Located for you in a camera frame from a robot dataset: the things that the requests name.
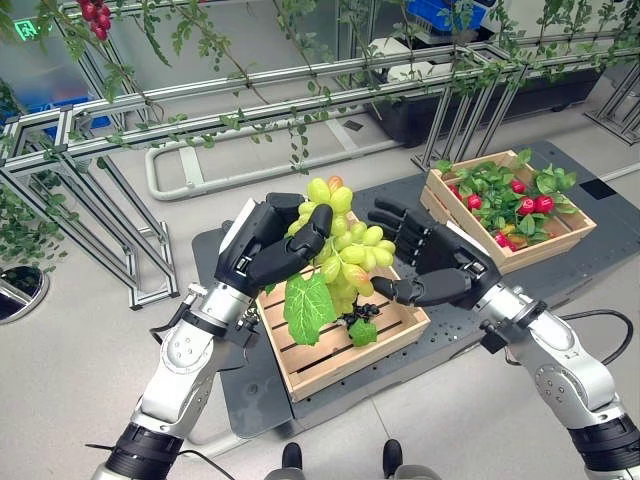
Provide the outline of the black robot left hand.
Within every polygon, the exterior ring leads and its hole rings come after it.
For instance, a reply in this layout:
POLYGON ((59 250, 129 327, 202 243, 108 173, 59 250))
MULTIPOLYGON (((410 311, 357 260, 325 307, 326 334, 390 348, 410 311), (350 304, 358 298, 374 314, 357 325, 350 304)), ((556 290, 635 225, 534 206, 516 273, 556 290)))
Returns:
POLYGON ((250 200, 219 248, 214 279, 255 298, 264 287, 306 267, 330 236, 333 209, 315 207, 307 222, 290 233, 303 202, 300 194, 274 192, 262 202, 250 200))

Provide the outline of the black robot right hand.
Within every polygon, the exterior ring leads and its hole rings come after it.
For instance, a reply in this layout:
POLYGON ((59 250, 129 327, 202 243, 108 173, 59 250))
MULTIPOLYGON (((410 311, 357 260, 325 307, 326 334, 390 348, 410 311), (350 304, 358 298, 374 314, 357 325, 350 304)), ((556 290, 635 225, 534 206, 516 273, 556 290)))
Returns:
POLYGON ((395 256, 415 271, 400 280, 371 278, 374 290, 389 300, 470 310, 502 279, 492 258, 462 232, 396 200, 377 197, 367 217, 395 246, 395 256))

